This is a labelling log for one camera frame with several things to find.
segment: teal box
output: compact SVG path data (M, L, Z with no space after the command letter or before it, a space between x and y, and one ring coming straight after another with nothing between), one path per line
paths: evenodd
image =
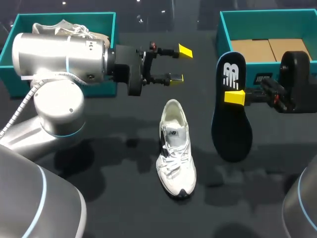
M317 74L317 11L315 9L222 11L216 36L218 57L233 51L232 40L302 39ZM280 62L248 62L246 87L255 88L257 75L278 78Z
M13 68L11 51L15 36L22 32L32 33L32 25L35 22L55 25L63 19L73 24L85 25L92 32L109 36L111 48L118 43L115 12L18 14L0 55L0 79L11 97L24 97L30 90L28 83L22 81ZM115 97L117 84L105 81L100 85L82 87L82 90L86 97Z

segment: sneaker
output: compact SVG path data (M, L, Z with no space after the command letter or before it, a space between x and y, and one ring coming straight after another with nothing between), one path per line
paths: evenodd
M159 123L161 153L157 160L158 177L168 193L186 198L196 185L188 123L177 100L169 100Z
M100 33L90 32L84 25L72 24L65 20L62 20L58 24L53 26L45 26L39 23L34 23L32 26L32 33L57 36L78 36L88 39L99 39L105 42L106 48L110 47L108 36Z

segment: new balance logo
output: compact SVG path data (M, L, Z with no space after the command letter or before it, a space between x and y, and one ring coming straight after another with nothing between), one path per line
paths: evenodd
M170 131L168 132L168 135L169 135L169 136L178 136L178 132L175 131L175 130L170 130Z
M223 84L238 90L239 68L236 64L225 63L223 67Z

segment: cable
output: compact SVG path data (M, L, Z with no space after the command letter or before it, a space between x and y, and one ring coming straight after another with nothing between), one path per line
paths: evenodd
M19 105L18 109L13 114L10 121L2 129L2 131L0 132L0 140L4 137L4 135L9 130L9 128L15 123L15 121L20 116L23 109L26 107L27 103L31 100L31 98L39 90L39 88L50 81L47 78L53 78L54 76L60 76L60 75L61 76L68 76L73 81L78 82L79 84L82 84L85 86L91 85L91 84L88 84L85 81L81 80L75 74L67 73L67 72L46 72L46 73L34 74L33 76L22 76L21 77L22 80L39 80L39 79L41 79L41 80L39 82L37 82L34 86L32 86L31 90L25 96L25 98L23 99L22 103Z

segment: black insole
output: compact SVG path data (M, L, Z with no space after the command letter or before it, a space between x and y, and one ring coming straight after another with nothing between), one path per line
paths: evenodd
M236 74L238 78L232 76L230 82L230 74ZM245 85L246 62L244 57L237 52L225 53L217 64L216 104L211 124L211 136L218 154L229 162L239 162L245 159L252 146L252 128L245 114L244 106L224 102L226 91L245 90Z

